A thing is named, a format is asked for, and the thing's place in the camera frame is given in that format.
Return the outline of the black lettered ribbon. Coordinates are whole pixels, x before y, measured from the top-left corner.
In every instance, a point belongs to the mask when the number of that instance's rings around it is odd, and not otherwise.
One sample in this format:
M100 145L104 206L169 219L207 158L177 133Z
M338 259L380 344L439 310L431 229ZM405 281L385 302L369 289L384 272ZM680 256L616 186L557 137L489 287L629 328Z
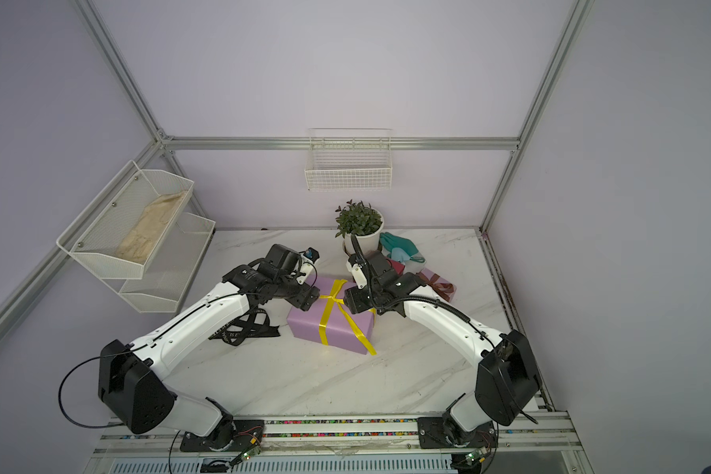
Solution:
M246 313L232 319L209 336L209 341L221 341L238 347L248 339L269 339L280 337L280 329L272 324L265 308L252 307Z

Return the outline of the large purple gift box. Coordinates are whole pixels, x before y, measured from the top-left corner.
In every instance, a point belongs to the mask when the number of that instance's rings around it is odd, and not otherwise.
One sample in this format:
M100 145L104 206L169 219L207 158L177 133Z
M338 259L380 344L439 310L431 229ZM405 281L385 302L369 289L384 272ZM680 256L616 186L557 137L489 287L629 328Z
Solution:
M361 355L376 356L371 343L376 311L351 312L343 300L345 290L356 286L343 278L320 276L314 284L318 300L307 310L292 308L288 327L297 339L339 348Z

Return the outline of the red gift box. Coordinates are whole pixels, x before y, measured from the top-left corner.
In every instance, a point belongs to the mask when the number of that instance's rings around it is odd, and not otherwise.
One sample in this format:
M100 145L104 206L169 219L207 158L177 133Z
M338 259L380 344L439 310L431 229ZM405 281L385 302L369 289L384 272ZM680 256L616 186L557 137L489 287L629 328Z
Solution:
M397 272L398 276L402 276L404 274L404 272L405 272L405 265L404 264L394 261L392 259L389 259L388 262L389 262L390 266L393 268L393 270L395 270L395 272Z

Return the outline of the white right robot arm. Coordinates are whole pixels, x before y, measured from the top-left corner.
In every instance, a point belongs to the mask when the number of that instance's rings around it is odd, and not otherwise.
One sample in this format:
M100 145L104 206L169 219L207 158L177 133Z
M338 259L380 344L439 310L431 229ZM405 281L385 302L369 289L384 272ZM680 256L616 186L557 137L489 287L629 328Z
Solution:
M379 315L396 312L432 331L476 368L470 391L440 417L447 444L467 446L480 428L509 426L525 412L542 386L525 334L484 325L445 300L425 276L398 274L383 254L365 254L357 238L352 245L347 267L355 286L345 292L349 310L373 309Z

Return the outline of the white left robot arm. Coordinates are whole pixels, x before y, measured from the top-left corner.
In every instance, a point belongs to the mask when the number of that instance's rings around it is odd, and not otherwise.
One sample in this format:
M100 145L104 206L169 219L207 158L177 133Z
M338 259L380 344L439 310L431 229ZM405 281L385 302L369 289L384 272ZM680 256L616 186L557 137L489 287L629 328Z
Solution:
M264 306L280 298L308 310L320 296L306 282L318 258L313 248L298 252L275 244L163 326L129 344L108 343L94 359L100 400L134 435L168 428L195 436L207 450L227 450L238 436L233 415L211 397L180 392L165 380L205 341L238 347L248 339L280 337Z

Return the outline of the white plant pot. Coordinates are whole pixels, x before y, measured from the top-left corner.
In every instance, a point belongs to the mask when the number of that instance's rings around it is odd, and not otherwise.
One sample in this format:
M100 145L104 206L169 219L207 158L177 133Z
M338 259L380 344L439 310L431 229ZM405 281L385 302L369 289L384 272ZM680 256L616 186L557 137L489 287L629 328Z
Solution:
M377 215L379 216L379 227L375 230L375 232L369 235L357 235L355 237L357 238L357 242L359 243L359 246L361 247L361 250L365 255L371 254L372 252L377 252L380 249L380 235L381 232L384 230L384 217L381 213L377 213ZM353 245L353 235L349 233L346 233L344 235L343 250L348 256L355 254L355 247Z

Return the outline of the green potted plant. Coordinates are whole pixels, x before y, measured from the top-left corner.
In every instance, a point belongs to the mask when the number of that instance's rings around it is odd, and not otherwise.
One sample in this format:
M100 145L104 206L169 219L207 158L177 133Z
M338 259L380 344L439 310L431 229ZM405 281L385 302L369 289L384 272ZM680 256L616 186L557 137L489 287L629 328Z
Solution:
M370 203L350 199L345 205L335 210L337 233L336 237L347 235L369 236L378 232L383 225L383 217Z

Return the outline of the teal cloth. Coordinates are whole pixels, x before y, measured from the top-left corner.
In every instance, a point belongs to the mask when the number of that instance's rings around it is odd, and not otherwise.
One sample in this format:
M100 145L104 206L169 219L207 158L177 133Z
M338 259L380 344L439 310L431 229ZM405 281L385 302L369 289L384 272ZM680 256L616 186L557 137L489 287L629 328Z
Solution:
M401 264L407 264L408 262L417 264L426 263L423 254L410 239L389 232L383 232L379 236L379 243L382 249L387 252L386 256L395 262Z

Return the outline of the beige cloth in shelf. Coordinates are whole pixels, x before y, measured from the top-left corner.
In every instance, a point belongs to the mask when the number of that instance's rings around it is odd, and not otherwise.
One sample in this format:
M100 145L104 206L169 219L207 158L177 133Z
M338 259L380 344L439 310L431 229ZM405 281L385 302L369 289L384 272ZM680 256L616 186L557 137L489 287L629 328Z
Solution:
M163 195L144 207L134 228L116 250L119 259L144 264L155 249L168 222L184 200L186 191Z

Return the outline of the white mesh two-tier shelf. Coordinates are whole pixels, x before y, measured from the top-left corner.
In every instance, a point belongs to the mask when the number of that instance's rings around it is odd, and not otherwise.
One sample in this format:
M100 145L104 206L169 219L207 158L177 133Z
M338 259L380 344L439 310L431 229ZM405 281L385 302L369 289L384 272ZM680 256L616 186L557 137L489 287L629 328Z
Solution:
M139 313L181 310L215 222L189 211L193 181L130 161L56 246Z

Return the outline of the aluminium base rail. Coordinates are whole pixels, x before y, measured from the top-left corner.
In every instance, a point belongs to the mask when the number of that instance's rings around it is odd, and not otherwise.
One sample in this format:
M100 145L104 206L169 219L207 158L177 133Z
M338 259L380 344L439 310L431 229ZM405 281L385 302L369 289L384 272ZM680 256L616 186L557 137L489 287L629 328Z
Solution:
M487 424L467 444L444 439L428 415L240 417L228 450L193 434L110 427L88 473L590 473L568 414L536 412L508 427Z

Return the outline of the aluminium frame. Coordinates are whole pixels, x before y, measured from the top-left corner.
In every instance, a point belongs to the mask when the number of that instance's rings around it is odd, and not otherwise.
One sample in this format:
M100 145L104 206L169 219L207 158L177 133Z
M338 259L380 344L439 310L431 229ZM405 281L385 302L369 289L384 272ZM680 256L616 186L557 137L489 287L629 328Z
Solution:
M58 241L144 152L191 180L217 225L185 304L276 243L345 272L335 210L428 227L429 267L476 303L484 262L448 264L444 227L482 223L573 1L93 1L157 122L150 130L71 1L0 1L0 306L60 274L0 342L0 473L80 473L111 411L100 351L169 320L140 313Z

